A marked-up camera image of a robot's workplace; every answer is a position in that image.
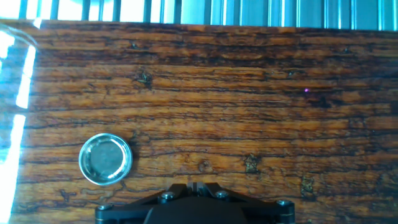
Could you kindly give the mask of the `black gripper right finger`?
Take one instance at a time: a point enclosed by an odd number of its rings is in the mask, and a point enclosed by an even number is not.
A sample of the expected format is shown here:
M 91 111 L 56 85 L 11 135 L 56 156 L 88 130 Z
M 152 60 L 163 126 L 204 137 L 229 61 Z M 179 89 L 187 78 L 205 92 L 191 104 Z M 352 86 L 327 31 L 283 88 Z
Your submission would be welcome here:
M 204 198 L 198 206 L 202 217 L 213 223 L 294 223 L 295 204 L 290 200 L 264 202 L 219 184 L 197 182 L 195 195 Z

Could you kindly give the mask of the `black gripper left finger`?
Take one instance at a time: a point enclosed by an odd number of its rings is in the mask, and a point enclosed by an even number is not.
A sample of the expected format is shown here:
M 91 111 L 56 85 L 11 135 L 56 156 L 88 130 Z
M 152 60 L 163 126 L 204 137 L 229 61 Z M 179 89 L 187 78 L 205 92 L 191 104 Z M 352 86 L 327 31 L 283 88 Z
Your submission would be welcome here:
M 172 184 L 167 190 L 155 193 L 133 203 L 115 205 L 106 203 L 95 208 L 95 224 L 145 223 L 147 216 L 158 205 L 192 196 L 195 183 Z

